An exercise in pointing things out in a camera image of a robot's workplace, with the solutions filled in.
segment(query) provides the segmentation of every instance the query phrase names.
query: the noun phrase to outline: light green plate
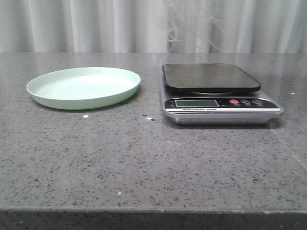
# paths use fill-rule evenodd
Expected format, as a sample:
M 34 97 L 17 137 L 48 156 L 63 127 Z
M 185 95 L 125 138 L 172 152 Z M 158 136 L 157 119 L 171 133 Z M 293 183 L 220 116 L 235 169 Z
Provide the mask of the light green plate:
M 56 109 L 94 109 L 131 97 L 141 79 L 125 69 L 86 67 L 39 76 L 27 85 L 38 103 Z

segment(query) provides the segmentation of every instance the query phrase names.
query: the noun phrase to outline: kitchen scale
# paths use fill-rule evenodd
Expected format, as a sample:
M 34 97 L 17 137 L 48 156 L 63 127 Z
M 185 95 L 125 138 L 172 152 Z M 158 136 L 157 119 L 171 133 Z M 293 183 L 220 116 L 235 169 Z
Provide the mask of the kitchen scale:
M 283 108 L 263 93 L 261 84 L 230 64 L 162 66 L 162 106 L 180 125 L 259 125 Z

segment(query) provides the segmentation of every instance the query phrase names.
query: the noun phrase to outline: digital display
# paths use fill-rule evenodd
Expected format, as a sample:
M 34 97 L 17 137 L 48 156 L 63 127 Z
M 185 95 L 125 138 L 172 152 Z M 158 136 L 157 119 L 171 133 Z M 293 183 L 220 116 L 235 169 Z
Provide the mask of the digital display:
M 176 107 L 218 107 L 216 100 L 175 100 Z

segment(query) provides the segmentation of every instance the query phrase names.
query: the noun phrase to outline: curtain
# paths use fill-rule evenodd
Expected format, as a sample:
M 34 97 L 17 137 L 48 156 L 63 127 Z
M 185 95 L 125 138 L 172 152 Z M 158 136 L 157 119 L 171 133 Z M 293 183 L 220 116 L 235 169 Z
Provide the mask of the curtain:
M 0 51 L 300 53 L 306 0 L 0 0 Z

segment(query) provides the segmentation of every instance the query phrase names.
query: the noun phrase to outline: countertop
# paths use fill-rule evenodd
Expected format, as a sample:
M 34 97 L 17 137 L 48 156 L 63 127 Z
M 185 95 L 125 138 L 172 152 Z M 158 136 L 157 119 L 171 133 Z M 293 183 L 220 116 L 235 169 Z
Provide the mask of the countertop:
M 166 63 L 237 65 L 285 112 L 261 126 L 175 125 L 161 108 Z M 2 52 L 0 212 L 261 213 L 304 219 L 306 63 L 307 54 Z M 77 67 L 128 69 L 140 75 L 141 84 L 122 103 L 86 111 L 44 107 L 26 90 L 35 77 Z

